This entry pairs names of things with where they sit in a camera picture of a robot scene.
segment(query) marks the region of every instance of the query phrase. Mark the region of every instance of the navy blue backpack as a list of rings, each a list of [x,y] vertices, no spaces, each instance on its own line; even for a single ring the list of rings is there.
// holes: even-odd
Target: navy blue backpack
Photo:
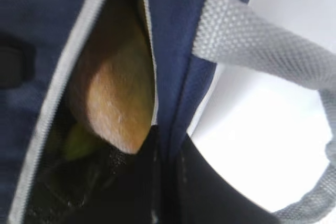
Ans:
[[[113,155],[115,163],[132,162],[103,191],[61,216],[57,211],[72,202],[48,212],[31,210],[29,202],[52,122],[67,113],[59,104],[104,0],[0,0],[0,223],[276,224],[324,217],[336,200],[334,140],[315,188],[269,213],[226,183],[187,134],[217,62],[319,90],[335,133],[336,57],[262,20],[248,1],[143,0],[155,75],[152,127],[132,157],[115,150],[97,154],[97,160]],[[111,172],[109,164],[95,165]],[[66,169],[58,172],[79,170]],[[40,202],[47,202],[44,190]]]

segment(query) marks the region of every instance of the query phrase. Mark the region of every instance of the zipper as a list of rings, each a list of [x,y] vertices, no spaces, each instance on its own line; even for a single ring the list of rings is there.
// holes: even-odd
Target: zipper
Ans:
[[[85,0],[60,55],[39,118],[30,139],[7,224],[22,224],[35,174],[58,104],[81,50],[96,23],[104,0]]]
[[[153,70],[154,70],[154,109],[153,109],[153,116],[152,116],[152,125],[157,125],[157,111],[159,109],[159,97],[158,97],[158,89],[156,85],[156,61],[154,56],[154,48],[153,48],[153,33],[152,33],[152,21],[151,21],[151,14],[150,14],[150,7],[149,7],[149,0],[143,0],[143,4],[145,7],[145,15],[146,15],[146,23],[147,29],[149,34],[149,41],[151,45],[151,53],[152,53],[152,61],[153,61]]]

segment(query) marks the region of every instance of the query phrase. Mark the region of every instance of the white surface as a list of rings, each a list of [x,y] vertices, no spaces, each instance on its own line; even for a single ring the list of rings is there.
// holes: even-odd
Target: white surface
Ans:
[[[336,0],[251,0],[269,21],[336,52]],[[226,66],[192,135],[215,170],[245,196],[279,210],[327,166],[331,133],[316,92]],[[321,223],[336,223],[336,211]]]

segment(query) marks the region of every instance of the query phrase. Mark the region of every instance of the black fabric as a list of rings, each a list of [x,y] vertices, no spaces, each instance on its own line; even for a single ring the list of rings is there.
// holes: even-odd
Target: black fabric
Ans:
[[[189,137],[184,141],[177,158],[177,174],[183,224],[279,223],[276,217],[225,182],[210,167]]]
[[[23,54],[11,47],[0,47],[0,88],[15,88],[23,81]]]
[[[166,162],[161,162],[157,141],[153,127],[127,172],[62,224],[279,223],[226,183],[189,137],[170,169],[162,167]]]
[[[154,160],[157,135],[157,128],[152,127],[133,165],[100,196],[68,216],[62,224],[152,223],[158,203],[154,188],[159,184],[153,177],[158,175],[154,172],[159,160]]]

